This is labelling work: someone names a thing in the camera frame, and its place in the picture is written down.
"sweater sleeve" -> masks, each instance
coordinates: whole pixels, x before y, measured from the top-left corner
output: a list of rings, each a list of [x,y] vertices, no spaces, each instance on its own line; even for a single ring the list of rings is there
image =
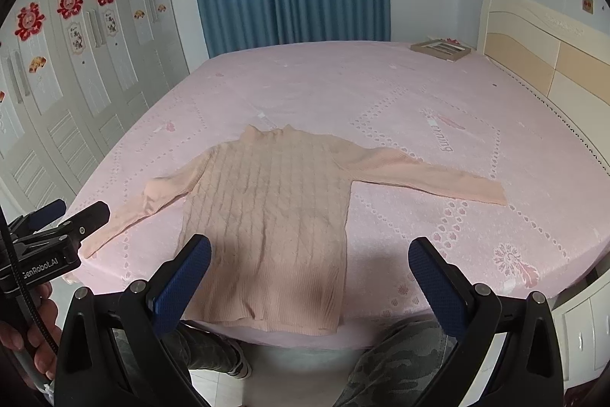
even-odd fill
[[[499,182],[466,171],[417,161],[392,148],[365,149],[340,138],[330,141],[329,147],[337,166],[355,181],[409,187],[443,197],[507,205],[504,189]]]
[[[144,192],[115,210],[106,225],[83,240],[79,255],[90,257],[132,224],[152,216],[176,198],[193,190],[213,154],[214,149],[209,149],[173,175],[149,180]]]

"wall socket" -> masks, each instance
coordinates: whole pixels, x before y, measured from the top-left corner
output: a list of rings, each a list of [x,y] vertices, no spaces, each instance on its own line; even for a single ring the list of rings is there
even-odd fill
[[[593,14],[593,0],[583,0],[583,11]]]

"cream headboard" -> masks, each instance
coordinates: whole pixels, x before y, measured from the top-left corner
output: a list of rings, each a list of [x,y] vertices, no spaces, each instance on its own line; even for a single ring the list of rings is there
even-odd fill
[[[531,0],[484,0],[477,51],[544,96],[610,172],[610,36]]]

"mattress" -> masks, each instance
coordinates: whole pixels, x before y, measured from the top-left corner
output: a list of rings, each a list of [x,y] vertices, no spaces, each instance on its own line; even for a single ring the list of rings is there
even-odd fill
[[[558,294],[607,251],[610,178],[544,102],[484,56],[453,63],[389,42],[283,45],[205,62],[127,132],[68,215],[97,200],[120,209],[148,179],[237,139],[247,124],[399,148],[500,181],[509,205],[355,182],[337,334],[206,325],[220,333],[279,346],[369,346],[392,322],[430,312],[408,266],[417,236],[472,282],[516,297]],[[130,227],[74,276],[95,293],[149,278],[174,254],[183,202]]]

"human hand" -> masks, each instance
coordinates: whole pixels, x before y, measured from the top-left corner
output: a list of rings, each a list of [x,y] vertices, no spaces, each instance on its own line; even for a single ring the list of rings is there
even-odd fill
[[[50,282],[44,283],[36,288],[40,294],[42,302],[39,307],[39,314],[47,329],[53,336],[56,343],[62,336],[62,330],[55,324],[57,320],[57,305],[50,299],[53,287]],[[55,368],[57,357],[51,350],[47,341],[36,325],[27,332],[27,339],[35,347],[34,365],[42,374],[47,375],[50,380],[55,378]],[[0,321],[0,342],[9,350],[22,350],[24,348],[23,337],[7,323]]]

